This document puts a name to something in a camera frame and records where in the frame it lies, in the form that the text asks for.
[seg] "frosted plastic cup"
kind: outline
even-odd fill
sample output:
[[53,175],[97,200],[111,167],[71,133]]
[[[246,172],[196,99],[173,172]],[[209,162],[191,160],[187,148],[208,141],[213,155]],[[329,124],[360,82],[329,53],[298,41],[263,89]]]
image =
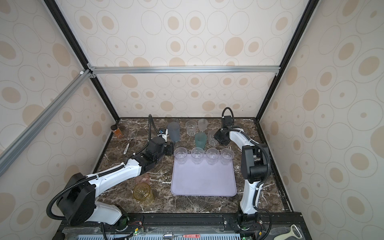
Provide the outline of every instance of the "frosted plastic cup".
[[202,119],[199,119],[197,121],[197,123],[199,124],[199,130],[200,132],[204,132],[206,129],[207,129],[207,126],[208,126],[208,121],[204,118]]
[[204,150],[199,147],[195,147],[194,149],[192,149],[191,155],[192,155],[192,162],[194,164],[200,164],[203,161]]
[[218,141],[214,138],[216,132],[217,130],[211,130],[208,132],[208,143],[211,146],[216,146],[218,144]]
[[207,135],[203,132],[196,133],[195,144],[196,144],[196,147],[204,149],[205,145],[207,144]]
[[235,153],[231,149],[224,148],[220,151],[220,162],[223,165],[228,165],[232,161],[234,156]]
[[188,121],[188,122],[186,122],[185,127],[187,129],[187,134],[189,136],[193,136],[193,135],[196,134],[197,123],[195,121]]
[[151,187],[145,182],[136,185],[133,197],[144,205],[152,203],[154,199]]
[[167,126],[168,134],[173,142],[180,141],[180,125],[177,122],[171,122]]
[[215,165],[220,157],[220,152],[216,148],[210,148],[207,150],[207,163],[209,165]]
[[175,161],[178,164],[184,164],[187,161],[187,154],[188,150],[185,149],[184,147],[179,147],[175,150],[174,155],[175,155]]

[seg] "patterned wallpaper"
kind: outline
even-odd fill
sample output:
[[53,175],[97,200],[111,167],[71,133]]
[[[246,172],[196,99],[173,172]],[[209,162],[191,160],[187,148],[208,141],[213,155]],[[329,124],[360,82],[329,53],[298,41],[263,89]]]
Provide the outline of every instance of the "patterned wallpaper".
[[93,66],[279,65],[307,0],[57,0]]
[[60,221],[48,202],[73,174],[91,173],[113,123],[87,80],[0,177],[1,240],[52,239]]
[[120,117],[255,117],[274,73],[100,74]]
[[384,1],[325,0],[262,118],[314,240],[384,236]]
[[1,154],[82,67],[37,0],[0,1],[0,29]]

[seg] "red wire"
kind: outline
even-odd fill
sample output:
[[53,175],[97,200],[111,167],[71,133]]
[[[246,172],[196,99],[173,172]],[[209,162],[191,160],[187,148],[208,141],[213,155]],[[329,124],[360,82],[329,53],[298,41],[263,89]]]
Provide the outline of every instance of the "red wire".
[[128,224],[128,225],[137,225],[137,226],[140,226],[140,227],[144,228],[142,225],[135,224],[135,223],[130,223],[130,224]]

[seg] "dark marble surface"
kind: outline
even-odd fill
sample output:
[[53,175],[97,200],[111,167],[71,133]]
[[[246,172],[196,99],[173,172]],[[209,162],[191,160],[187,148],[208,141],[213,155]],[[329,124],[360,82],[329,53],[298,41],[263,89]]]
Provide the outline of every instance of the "dark marble surface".
[[[172,118],[154,118],[157,128],[167,127],[169,122],[177,121],[180,124],[180,141],[175,144],[177,147],[185,147],[189,150],[195,147],[194,136],[188,136],[185,123],[189,120],[197,122],[198,119],[172,119]],[[205,130],[207,134],[210,130],[217,130],[221,127],[221,121],[217,119],[207,119],[208,128]],[[148,138],[148,119],[122,119],[119,128],[124,134],[123,139],[113,137],[108,149],[102,159],[99,171],[105,170],[115,164],[124,161],[125,157],[129,157],[132,153],[140,150],[147,142]],[[259,136],[252,119],[235,119],[235,124],[239,125],[244,131],[255,141],[259,141]],[[129,140],[128,133],[134,132],[135,138]],[[123,151],[127,144],[129,149],[126,155]],[[134,179],[128,179],[109,190],[105,191],[98,197],[98,201],[120,205],[125,211],[130,213],[228,213],[236,212],[238,205],[243,197],[244,178],[240,173],[241,150],[234,142],[227,147],[235,152],[233,160],[233,168],[235,172],[237,194],[233,197],[203,197],[203,196],[176,196],[170,192],[172,170],[174,164],[173,156],[165,156],[162,162],[155,166],[149,172],[151,177],[150,186],[153,190],[155,200],[149,205],[142,205],[133,198],[133,189],[135,187]],[[211,148],[207,143],[205,150]],[[216,149],[221,150],[224,146],[217,145]],[[259,208],[266,208],[271,212],[283,212],[283,204],[281,202],[273,175],[269,177],[264,184],[258,203]]]

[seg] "ventilation grille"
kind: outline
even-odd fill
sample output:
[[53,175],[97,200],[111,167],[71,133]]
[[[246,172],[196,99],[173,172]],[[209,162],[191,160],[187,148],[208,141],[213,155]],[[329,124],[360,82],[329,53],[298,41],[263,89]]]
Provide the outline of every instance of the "ventilation grille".
[[[108,240],[113,240],[115,238],[124,237],[127,235],[114,234],[107,235]],[[88,235],[78,235],[76,240],[104,240],[102,234],[88,234]],[[131,237],[129,240],[163,240],[162,234],[148,234],[144,236],[135,236]],[[213,234],[200,234],[200,238],[184,238],[184,237],[175,237],[174,240],[240,240],[240,234],[238,233],[213,233]]]

